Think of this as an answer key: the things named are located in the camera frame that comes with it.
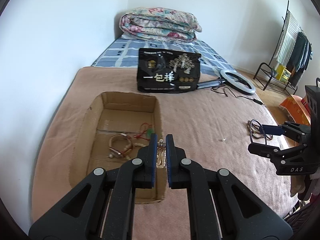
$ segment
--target small white object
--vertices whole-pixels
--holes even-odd
[[[102,175],[104,173],[103,168],[96,168],[93,173],[97,176]]]
[[[134,165],[139,165],[139,164],[142,163],[142,160],[139,159],[139,158],[135,158],[135,159],[132,160],[132,163],[133,163]]]
[[[228,176],[229,175],[229,171],[227,169],[221,169],[219,171],[221,176]]]
[[[181,160],[181,163],[184,164],[184,165],[189,165],[189,164],[191,164],[191,160],[188,159],[188,158],[184,158],[184,159]]]

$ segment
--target floral quilt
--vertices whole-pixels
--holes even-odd
[[[167,8],[135,8],[120,19],[124,39],[192,42],[201,32],[196,17],[187,12]]]

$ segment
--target black package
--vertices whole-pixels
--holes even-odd
[[[172,49],[139,49],[138,90],[184,93],[197,88],[201,54]]]

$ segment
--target wooden floor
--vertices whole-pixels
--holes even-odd
[[[263,91],[261,89],[262,85],[256,79],[255,80],[253,79],[254,75],[244,71],[240,71],[240,70],[237,70],[237,71],[241,73],[241,75],[248,78],[252,82],[252,84],[255,85],[257,95],[260,97],[262,102],[266,105],[267,109],[272,114],[277,124],[283,124],[284,121],[290,121],[286,113],[279,108],[279,104],[281,104],[288,97],[287,95],[281,94],[279,92],[276,92],[268,88],[265,91]],[[288,142],[289,147],[295,146],[294,141],[290,140],[289,138],[286,138],[286,140]]]

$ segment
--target black metal frame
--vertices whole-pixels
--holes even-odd
[[[281,35],[282,35],[283,31],[284,31],[284,24],[285,24],[285,20],[286,20],[286,18],[287,18],[287,16],[288,16],[288,11],[289,11],[289,1],[288,1],[288,4],[287,4],[287,11],[286,11],[286,14],[285,14],[285,18],[284,18],[284,22],[283,22],[283,26],[282,26],[282,31],[281,31],[280,37],[279,37],[279,39],[278,39],[277,46],[276,46],[276,48],[275,48],[275,50],[274,50],[274,52],[273,52],[273,54],[272,54],[272,57],[271,57],[271,59],[270,59],[270,61],[269,61],[269,64],[267,64],[267,63],[265,63],[265,62],[262,62],[262,63],[259,65],[259,67],[258,67],[258,69],[257,69],[257,71],[256,71],[256,73],[255,73],[255,75],[254,75],[254,77],[253,77],[253,79],[256,79],[256,80],[259,81],[259,83],[263,86],[263,91],[266,90],[266,88],[269,88],[269,89],[271,89],[271,90],[277,91],[277,92],[282,93],[282,94],[291,95],[291,93],[287,90],[287,88],[290,88],[290,89],[294,90],[294,93],[293,93],[293,94],[295,94],[295,93],[297,92],[297,90],[298,90],[298,86],[293,87],[293,86],[290,84],[290,81],[288,81],[288,82],[285,84],[285,83],[282,83],[281,81],[277,80],[276,78],[274,78],[274,74],[275,74],[274,71],[275,71],[275,70],[274,70],[272,67],[270,67],[271,62],[272,62],[272,59],[273,59],[273,57],[275,56],[276,50],[277,50],[277,48],[278,48],[278,45],[279,45],[279,42],[280,42],[280,39],[281,39]],[[265,69],[263,69],[263,68],[262,68],[263,65],[266,65],[270,70],[265,70]],[[259,79],[259,78],[257,77],[257,75],[258,75],[258,73],[259,73],[260,70],[262,70],[263,73],[265,73],[265,75],[268,76],[268,78],[269,78],[268,81],[263,80],[263,79]],[[278,84],[278,83],[279,83],[279,84],[282,84],[282,86],[279,86],[279,85],[277,85],[277,84],[275,84],[275,83],[271,83],[271,80],[275,80],[277,84]],[[281,92],[280,90],[277,90],[277,89],[273,89],[273,88],[272,88],[271,86],[269,86],[269,85],[276,86],[276,87],[282,89],[284,92]]]

